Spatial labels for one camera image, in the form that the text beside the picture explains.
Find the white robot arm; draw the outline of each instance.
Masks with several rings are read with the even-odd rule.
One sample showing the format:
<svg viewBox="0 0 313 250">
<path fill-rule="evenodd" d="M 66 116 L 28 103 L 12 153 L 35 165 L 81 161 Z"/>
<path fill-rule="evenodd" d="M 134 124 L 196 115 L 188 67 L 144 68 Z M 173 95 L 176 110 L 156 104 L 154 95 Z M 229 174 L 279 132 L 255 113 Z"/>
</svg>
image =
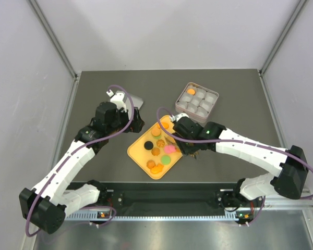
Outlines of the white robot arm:
<svg viewBox="0 0 313 250">
<path fill-rule="evenodd" d="M 27 219 L 32 204 L 30 222 L 51 234 L 63 223 L 64 219 L 79 209 L 94 204 L 102 197 L 104 187 L 97 181 L 90 181 L 77 190 L 67 191 L 77 173 L 91 160 L 109 140 L 100 141 L 86 146 L 86 143 L 104 138 L 124 129 L 129 122 L 128 110 L 125 105 L 127 96 L 124 92 L 114 94 L 108 91 L 109 102 L 102 102 L 96 109 L 95 117 L 80 129 L 71 146 L 57 165 L 36 184 L 32 190 L 24 189 L 20 195 L 22 215 Z M 139 110 L 130 111 L 133 120 L 123 131 L 139 133 L 144 126 Z"/>
<path fill-rule="evenodd" d="M 210 149 L 217 153 L 238 157 L 268 172 L 256 178 L 239 180 L 230 199 L 238 200 L 240 204 L 271 194 L 280 194 L 290 199 L 300 198 L 308 169 L 294 159 L 276 153 L 274 149 L 288 152 L 306 162 L 301 148 L 292 146 L 290 149 L 285 149 L 264 145 L 214 122 L 208 122 L 202 127 L 200 124 L 194 123 L 184 113 L 172 117 L 171 120 L 176 132 L 174 135 L 183 139 L 228 140 L 218 143 L 185 143 L 175 139 L 184 155 L 194 154 L 198 150 Z"/>
</svg>

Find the gray floor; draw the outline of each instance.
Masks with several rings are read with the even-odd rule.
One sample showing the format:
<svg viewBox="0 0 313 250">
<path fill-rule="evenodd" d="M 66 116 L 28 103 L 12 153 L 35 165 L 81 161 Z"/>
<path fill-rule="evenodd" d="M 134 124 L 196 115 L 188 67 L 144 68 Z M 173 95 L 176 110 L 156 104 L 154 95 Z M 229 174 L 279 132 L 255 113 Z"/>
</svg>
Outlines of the gray floor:
<svg viewBox="0 0 313 250">
<path fill-rule="evenodd" d="M 129 93 L 143 98 L 141 117 L 146 122 L 145 132 L 156 122 L 158 107 L 165 106 L 175 112 L 175 101 L 190 81 L 220 95 L 209 120 L 262 143 L 279 146 L 256 70 L 145 70 L 83 72 L 63 150 L 69 147 L 78 130 L 89 123 L 98 104 L 108 100 L 105 92 L 109 85 L 119 84 Z M 141 134 L 122 134 L 112 139 L 86 164 L 75 181 L 154 181 L 127 155 L 127 148 Z M 263 173 L 260 168 L 234 157 L 201 152 L 197 160 L 182 158 L 158 181 L 236 182 Z"/>
<path fill-rule="evenodd" d="M 58 234 L 76 222 L 66 222 Z M 58 234 L 45 236 L 52 241 Z M 234 222 L 112 222 L 104 228 L 79 225 L 57 241 L 35 250 L 192 250 L 192 249 L 313 249 L 301 211 L 264 211 L 252 226 Z"/>
</svg>

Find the metal frame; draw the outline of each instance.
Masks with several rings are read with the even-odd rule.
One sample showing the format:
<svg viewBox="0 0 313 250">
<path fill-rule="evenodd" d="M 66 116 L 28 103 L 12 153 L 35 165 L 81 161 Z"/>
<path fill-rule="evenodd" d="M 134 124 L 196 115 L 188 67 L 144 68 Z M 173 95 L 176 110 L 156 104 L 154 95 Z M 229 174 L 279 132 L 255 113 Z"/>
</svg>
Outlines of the metal frame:
<svg viewBox="0 0 313 250">
<path fill-rule="evenodd" d="M 99 211 L 79 210 L 68 216 L 65 221 L 107 221 L 98 218 Z M 236 212 L 227 212 L 225 215 L 212 216 L 116 216 L 113 221 L 236 221 Z"/>
<path fill-rule="evenodd" d="M 44 28 L 45 33 L 49 36 L 50 41 L 52 42 L 53 46 L 57 50 L 59 57 L 62 59 L 63 63 L 65 64 L 68 72 L 72 75 L 72 77 L 77 78 L 78 75 L 76 74 L 74 68 L 72 67 L 70 61 L 68 60 L 60 42 L 58 41 L 55 33 L 53 32 L 49 22 L 47 21 L 42 9 L 40 8 L 39 4 L 36 0 L 27 0 L 31 9 L 36 14 L 38 20 L 40 21 L 41 25 Z"/>
<path fill-rule="evenodd" d="M 297 20 L 300 12 L 304 9 L 304 7 L 305 7 L 307 2 L 308 2 L 308 0 L 300 0 L 298 2 L 296 8 L 293 10 L 289 20 L 287 21 L 285 27 L 283 28 L 282 33 L 278 37 L 275 45 L 273 46 L 271 52 L 269 53 L 268 58 L 264 62 L 263 66 L 262 66 L 262 69 L 260 70 L 261 74 L 264 74 L 267 71 L 267 68 L 271 64 L 271 62 L 274 59 L 276 53 L 278 52 L 278 50 L 280 49 L 281 45 L 283 44 L 287 34 L 289 33 L 289 31 L 293 27 L 293 25 L 294 25 L 295 21 Z"/>
</svg>

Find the purple cable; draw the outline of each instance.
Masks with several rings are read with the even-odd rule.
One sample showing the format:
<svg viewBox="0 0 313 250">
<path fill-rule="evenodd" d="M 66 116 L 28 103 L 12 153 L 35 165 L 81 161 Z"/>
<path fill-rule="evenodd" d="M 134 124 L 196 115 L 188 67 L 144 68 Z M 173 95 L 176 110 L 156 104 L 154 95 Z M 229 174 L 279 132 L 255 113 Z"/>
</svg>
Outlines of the purple cable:
<svg viewBox="0 0 313 250">
<path fill-rule="evenodd" d="M 264 146 L 264 145 L 260 145 L 260 144 L 256 144 L 256 143 L 253 143 L 253 142 L 244 142 L 244 141 L 241 141 L 241 140 L 221 140 L 221 139 L 215 139 L 215 140 L 187 140 L 187 139 L 183 139 L 181 137 L 177 137 L 171 133 L 169 133 L 161 124 L 160 122 L 160 110 L 163 109 L 163 110 L 166 110 L 170 115 L 171 113 L 166 109 L 166 108 L 163 108 L 163 107 L 160 107 L 158 108 L 157 112 L 156 112 L 156 118 L 158 120 L 158 124 L 159 126 L 161 127 L 161 129 L 163 130 L 163 132 L 165 132 L 167 135 L 171 136 L 172 138 L 178 140 L 178 141 L 181 141 L 181 142 L 187 142 L 187 143 L 217 143 L 217 142 L 234 142 L 234 143 L 242 143 L 242 144 L 247 144 L 247 145 L 250 145 L 250 146 L 254 146 L 254 147 L 259 147 L 259 148 L 263 148 L 263 149 L 266 149 L 266 150 L 269 150 L 269 151 L 274 151 L 274 152 L 277 152 L 277 153 L 280 153 L 280 154 L 283 154 L 283 155 L 286 155 L 294 160 L 296 160 L 297 162 L 301 163 L 302 165 L 304 165 L 307 169 L 309 169 L 312 173 L 313 173 L 313 167 L 311 167 L 309 164 L 307 164 L 306 162 L 304 162 L 303 160 L 299 159 L 298 157 L 288 153 L 288 152 L 285 152 L 285 151 L 281 151 L 279 149 L 276 149 L 276 148 L 273 148 L 273 147 L 269 147 L 269 146 Z M 313 198 L 313 194 L 312 195 L 309 195 L 309 196 L 305 196 L 305 197 L 301 197 L 300 199 L 311 199 Z"/>
<path fill-rule="evenodd" d="M 94 140 L 94 141 L 91 141 L 91 142 L 88 142 L 88 143 L 85 143 L 84 145 L 78 147 L 76 150 L 74 150 L 71 155 L 75 154 L 76 152 L 78 152 L 80 149 L 88 146 L 88 145 L 91 145 L 91 144 L 94 144 L 94 143 L 97 143 L 97 142 L 102 142 L 102 141 L 105 141 L 105 140 L 108 140 L 110 138 L 113 138 L 117 135 L 119 135 L 120 133 L 124 132 L 131 124 L 131 122 L 133 121 L 134 119 L 134 111 L 135 111 L 135 107 L 134 107 L 134 102 L 132 101 L 132 98 L 131 96 L 126 92 L 126 90 L 124 88 L 122 88 L 121 86 L 118 86 L 118 85 L 110 85 L 108 87 L 108 90 L 110 88 L 117 88 L 117 89 L 120 89 L 122 90 L 126 95 L 127 97 L 129 98 L 129 101 L 130 101 L 130 104 L 131 104 L 131 117 L 129 119 L 129 122 L 121 129 L 119 130 L 118 132 L 112 134 L 112 135 L 109 135 L 109 136 L 106 136 L 106 137 L 103 137 L 103 138 L 100 138 L 100 139 L 97 139 L 97 140 Z M 64 164 L 69 160 L 70 156 L 67 156 L 66 159 L 59 165 L 59 167 L 57 168 L 57 172 L 59 172 L 61 170 L 61 168 L 64 166 Z M 26 221 L 26 235 L 27 237 L 33 237 L 35 236 L 39 231 L 37 230 L 35 233 L 29 233 L 29 226 L 30 226 L 30 219 L 31 219 L 31 215 L 33 213 L 33 210 L 35 209 L 35 206 L 36 206 L 36 203 L 37 201 L 40 199 L 41 195 L 43 194 L 43 192 L 45 191 L 45 189 L 47 188 L 47 186 L 51 183 L 52 179 L 55 177 L 56 174 L 53 174 L 49 180 L 46 182 L 46 184 L 44 185 L 44 187 L 40 190 L 40 192 L 38 193 L 38 195 L 36 196 L 35 200 L 33 201 L 33 203 L 31 204 L 31 207 L 30 207 L 30 210 L 28 212 L 28 216 L 27 216 L 27 221 Z"/>
<path fill-rule="evenodd" d="M 109 220 L 107 220 L 105 223 L 103 224 L 99 224 L 99 227 L 104 227 L 106 225 L 108 225 L 116 216 L 117 214 L 117 211 L 115 208 L 113 207 L 109 207 L 109 206 L 95 206 L 95 207 L 84 207 L 82 209 L 103 209 L 103 208 L 107 208 L 107 209 L 110 209 L 114 212 L 114 214 L 111 216 L 111 218 Z M 75 228 L 76 226 L 79 226 L 79 225 L 82 225 L 82 224 L 89 224 L 90 222 L 88 221 L 84 221 L 84 222 L 79 222 L 79 223 L 76 223 L 70 227 L 68 227 L 67 229 L 65 229 L 63 232 L 61 232 L 59 235 L 57 235 L 55 238 L 53 238 L 51 241 L 46 241 L 45 238 L 44 238 L 44 235 L 45 235 L 45 232 L 42 232 L 41 236 L 42 236 L 42 241 L 45 245 L 51 245 L 53 244 L 55 241 L 58 240 L 59 237 L 61 237 L 64 233 L 66 233 L 67 231 L 71 230 L 72 228 Z"/>
</svg>

